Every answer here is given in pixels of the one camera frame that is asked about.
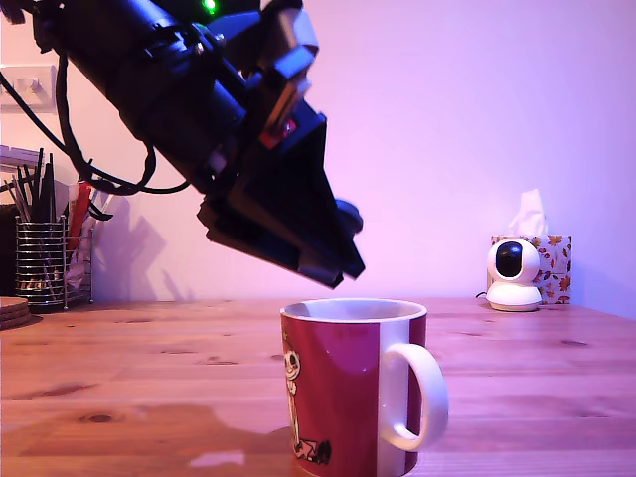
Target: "cork coaster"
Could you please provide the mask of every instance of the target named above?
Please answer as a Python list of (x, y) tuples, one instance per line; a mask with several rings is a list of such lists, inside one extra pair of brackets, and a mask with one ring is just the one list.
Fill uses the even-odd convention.
[(31, 312), (26, 298), (0, 297), (0, 330), (15, 328), (29, 320), (31, 320)]
[(0, 321), (0, 330), (8, 330), (9, 328), (15, 328), (16, 326), (24, 325), (25, 323), (31, 321), (31, 318), (31, 313), (29, 313), (19, 318), (14, 318), (12, 320)]
[(0, 322), (7, 320), (15, 320), (16, 318), (22, 318), (23, 316), (29, 316), (31, 312), (26, 307), (22, 310), (10, 311), (9, 313), (0, 313)]
[(29, 309), (29, 302), (26, 298), (16, 298), (14, 296), (0, 296), (0, 315), (13, 313), (23, 309)]

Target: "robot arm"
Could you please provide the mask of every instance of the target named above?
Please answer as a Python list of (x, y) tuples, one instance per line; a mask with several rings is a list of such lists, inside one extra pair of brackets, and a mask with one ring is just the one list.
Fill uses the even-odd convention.
[(211, 241), (330, 287), (363, 272), (353, 242), (362, 219), (332, 194), (326, 117), (304, 100), (318, 42), (301, 0), (262, 10), (259, 0), (0, 4), (14, 23), (31, 13), (41, 50), (60, 55), (61, 127), (83, 179), (130, 194), (150, 177), (136, 189), (92, 179), (68, 124), (67, 58), (118, 109), (149, 159), (156, 148), (204, 196), (197, 217)]

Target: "security camera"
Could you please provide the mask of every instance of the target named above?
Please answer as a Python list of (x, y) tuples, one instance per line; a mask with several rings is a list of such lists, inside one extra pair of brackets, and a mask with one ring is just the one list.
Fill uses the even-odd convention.
[(488, 272), (493, 283), (486, 299), (495, 310), (533, 311), (542, 302), (533, 280), (539, 272), (539, 253), (531, 243), (507, 238), (488, 252)]

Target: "white wall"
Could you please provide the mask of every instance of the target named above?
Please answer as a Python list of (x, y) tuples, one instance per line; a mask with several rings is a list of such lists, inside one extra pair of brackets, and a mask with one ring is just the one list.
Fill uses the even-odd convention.
[[(329, 118), (326, 170), (366, 220), (367, 271), (330, 291), (207, 242), (193, 190), (119, 201), (97, 251), (100, 300), (470, 296), (492, 234), (539, 188), (550, 231), (573, 235), (573, 301), (636, 317), (636, 2), (308, 0), (322, 51), (309, 100)], [(30, 27), (2, 31), (3, 63), (53, 62)], [(77, 72), (86, 156), (136, 179), (143, 147)], [(44, 115), (56, 124), (53, 115)], [(47, 144), (2, 115), (2, 141)], [(60, 174), (72, 177), (58, 155)], [(161, 164), (153, 185), (180, 182)]]

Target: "wire mesh pen holder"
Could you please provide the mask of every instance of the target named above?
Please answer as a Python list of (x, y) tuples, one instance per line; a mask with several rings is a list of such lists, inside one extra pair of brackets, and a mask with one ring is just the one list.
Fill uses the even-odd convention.
[(66, 217), (58, 223), (16, 227), (16, 295), (30, 305), (92, 303), (92, 232), (72, 237)]

